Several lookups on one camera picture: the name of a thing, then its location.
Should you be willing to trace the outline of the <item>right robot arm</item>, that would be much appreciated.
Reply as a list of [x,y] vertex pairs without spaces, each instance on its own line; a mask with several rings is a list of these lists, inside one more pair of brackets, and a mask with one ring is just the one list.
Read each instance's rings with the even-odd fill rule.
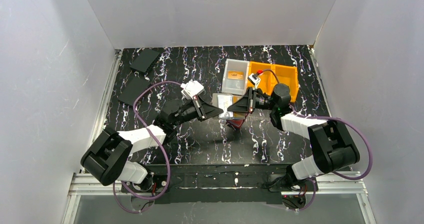
[[312,155],[289,165],[278,181],[294,185],[355,164],[360,153],[344,123],[338,120],[300,117],[291,109],[290,88],[276,84],[271,95],[249,87],[245,94],[228,107],[231,112],[253,113],[255,109],[270,110],[275,128],[297,134],[310,141]]

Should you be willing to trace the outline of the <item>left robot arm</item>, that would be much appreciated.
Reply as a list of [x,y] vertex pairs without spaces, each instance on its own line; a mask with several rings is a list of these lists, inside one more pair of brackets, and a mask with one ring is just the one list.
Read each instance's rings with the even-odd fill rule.
[[194,119],[205,121],[219,116],[223,109],[194,96],[185,102],[172,100],[166,103],[154,123],[132,131],[115,131],[105,128],[82,156],[80,163],[102,185],[115,181],[141,184],[148,170],[128,160],[135,152],[158,147],[176,136],[176,127]]

